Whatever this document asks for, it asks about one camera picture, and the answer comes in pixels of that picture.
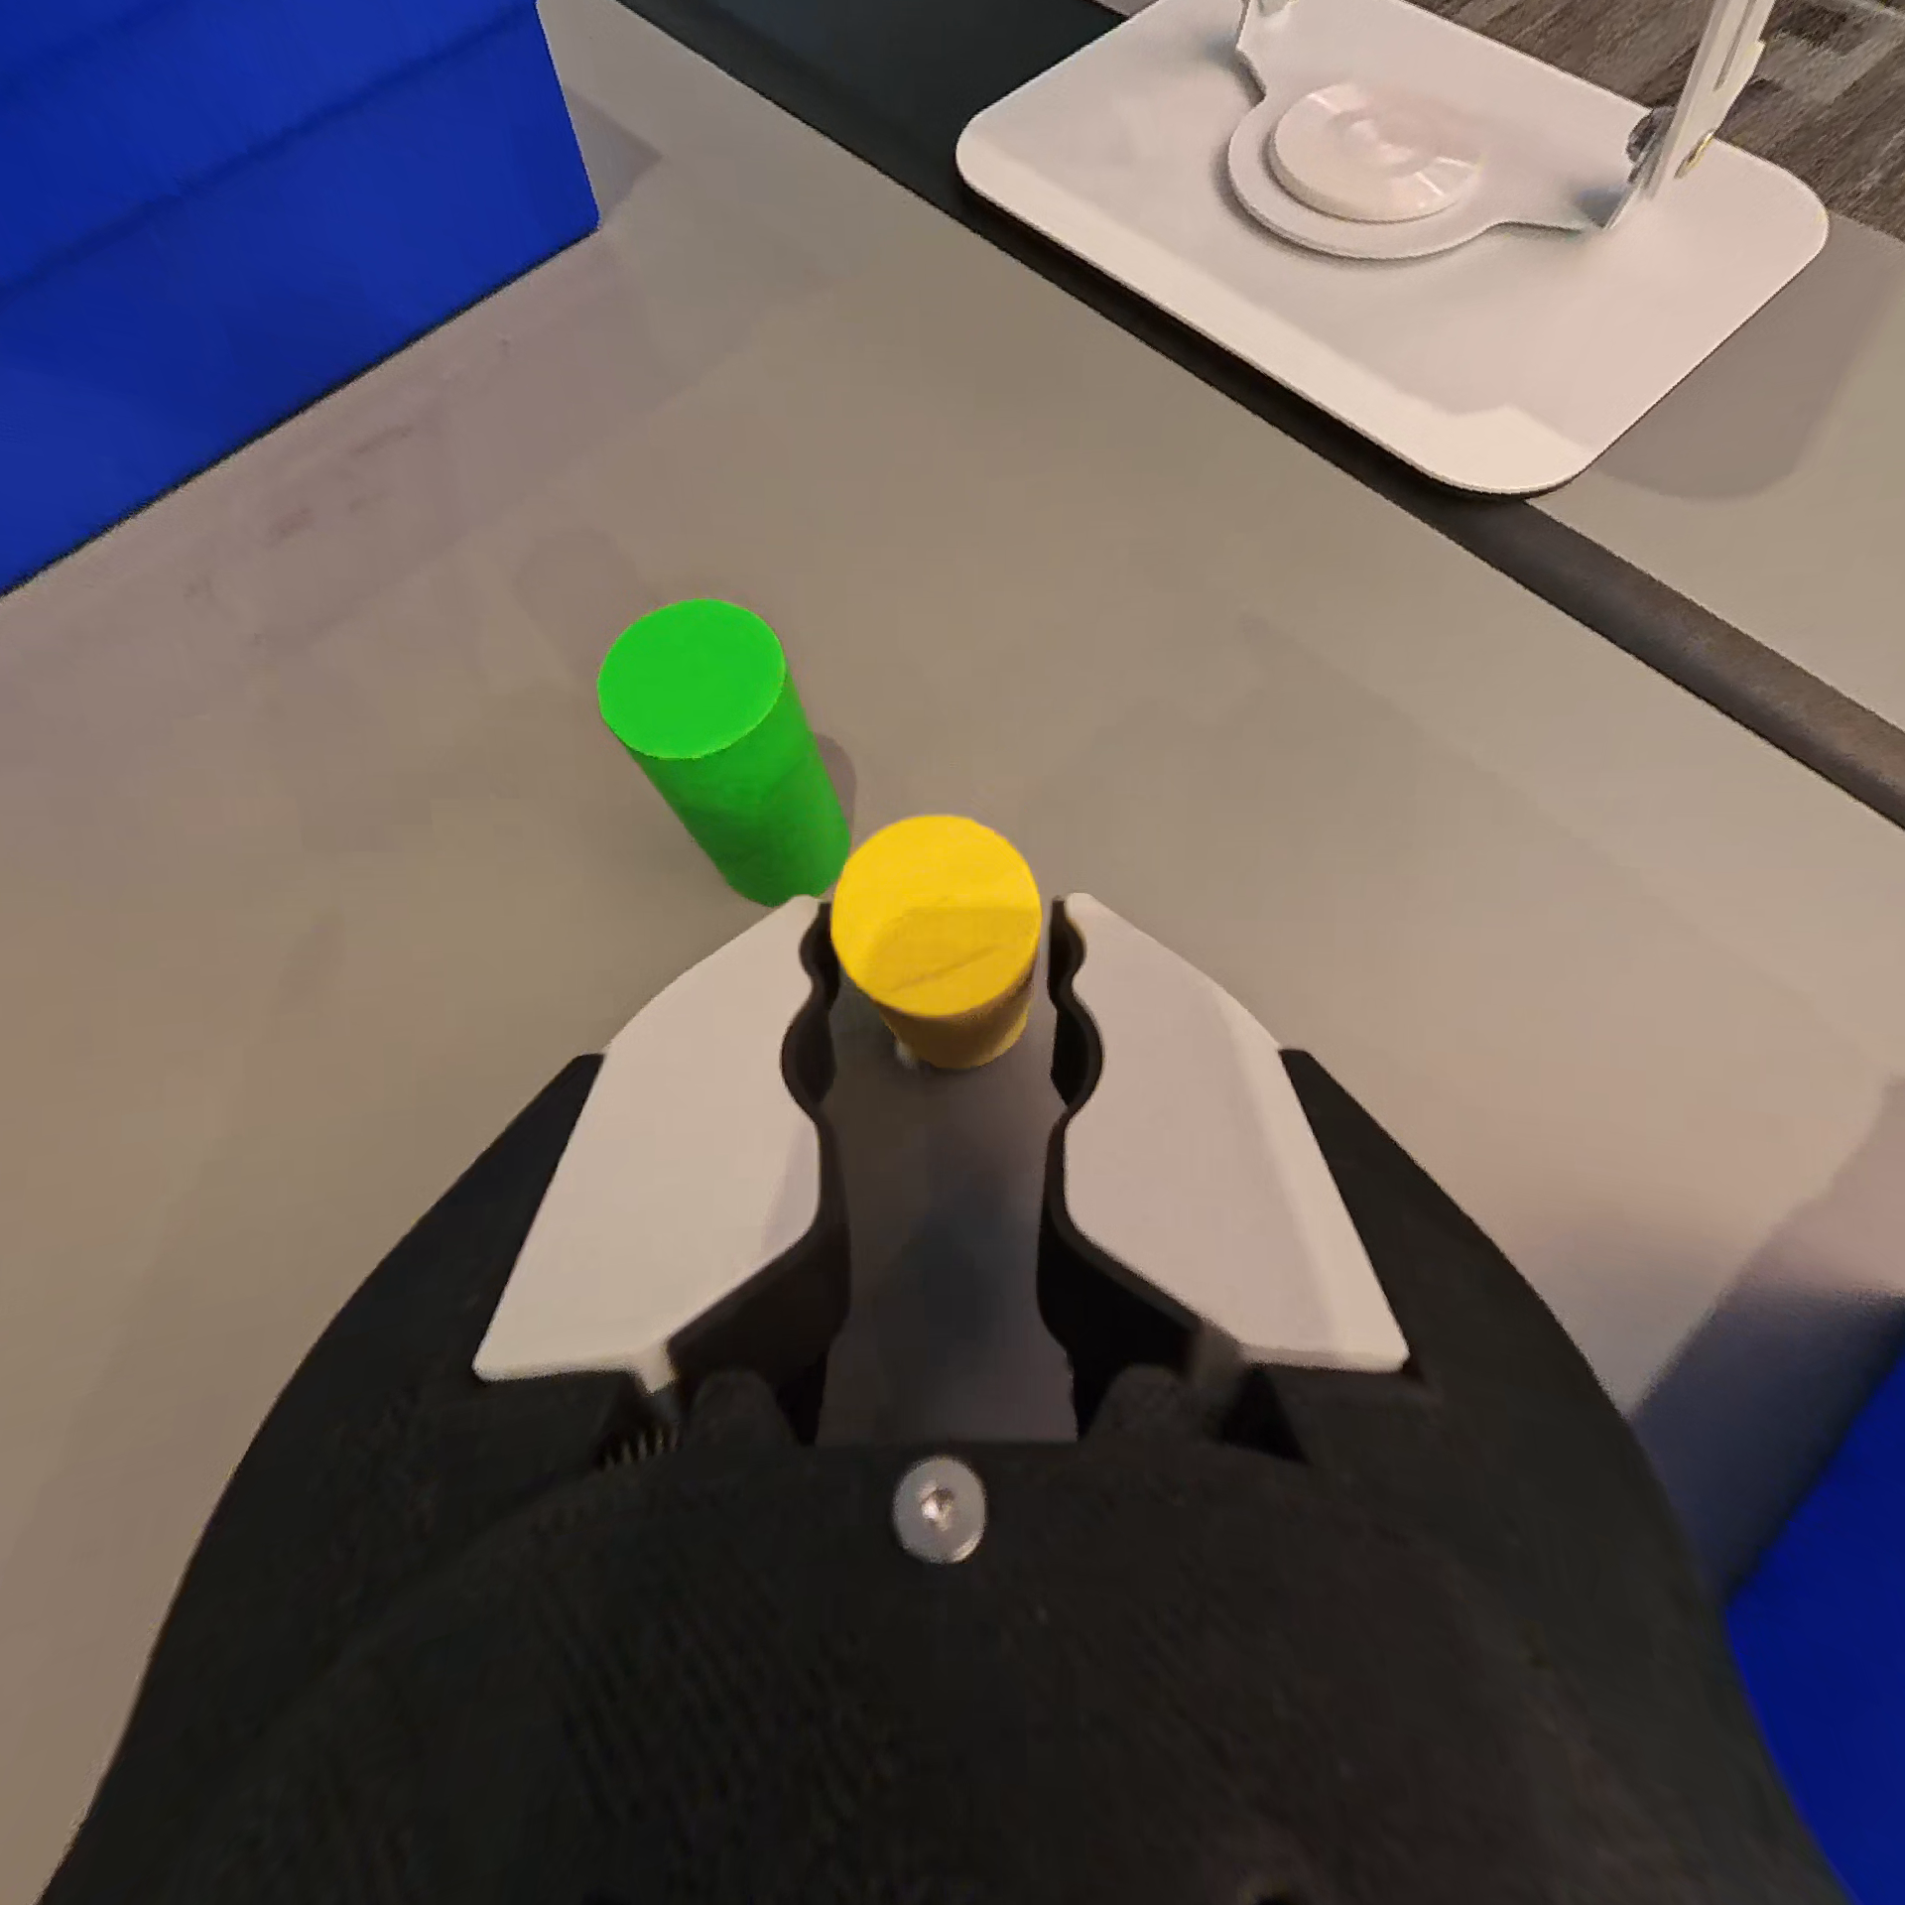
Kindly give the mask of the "green cylinder block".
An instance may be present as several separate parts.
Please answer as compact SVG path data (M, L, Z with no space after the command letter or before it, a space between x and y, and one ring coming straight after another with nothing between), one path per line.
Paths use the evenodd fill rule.
M779 636L724 600L640 614L598 665L598 712L733 894L822 899L849 807Z

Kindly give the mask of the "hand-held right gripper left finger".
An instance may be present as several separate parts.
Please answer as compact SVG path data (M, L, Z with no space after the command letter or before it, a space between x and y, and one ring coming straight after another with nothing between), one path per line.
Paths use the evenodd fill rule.
M683 1336L794 1249L822 1206L822 1142L794 1107L783 1042L812 1001L783 903L608 1042L477 1340L477 1384L615 1371L683 1384Z

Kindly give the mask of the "yellow cylinder block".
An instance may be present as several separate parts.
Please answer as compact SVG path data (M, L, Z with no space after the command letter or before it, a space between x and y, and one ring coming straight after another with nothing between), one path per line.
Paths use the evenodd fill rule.
M849 860L829 943L909 1067L980 1071L1030 1024L1042 894L993 823L905 815Z

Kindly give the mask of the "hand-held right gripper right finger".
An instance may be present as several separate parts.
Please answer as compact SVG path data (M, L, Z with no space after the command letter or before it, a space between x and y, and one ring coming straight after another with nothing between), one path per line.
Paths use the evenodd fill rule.
M1053 909L1053 1001L1087 1047L1053 1132L1073 1235L1246 1364L1407 1371L1283 1042L1087 894Z

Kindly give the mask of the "wooden document stand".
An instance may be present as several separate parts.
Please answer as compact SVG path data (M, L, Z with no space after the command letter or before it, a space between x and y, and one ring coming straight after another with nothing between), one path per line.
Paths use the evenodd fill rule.
M1719 145L1774 6L1663 112L1392 0L1170 0L1012 89L954 172L1118 288L1470 493L1600 460L1823 249Z

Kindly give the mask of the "blue plastic bin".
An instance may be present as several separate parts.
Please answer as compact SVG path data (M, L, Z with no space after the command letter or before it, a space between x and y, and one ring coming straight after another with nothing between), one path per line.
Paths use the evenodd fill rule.
M1905 1901L1905 1364L1729 1599L1755 1724L1858 1905Z
M596 229L537 0L5 0L0 582Z

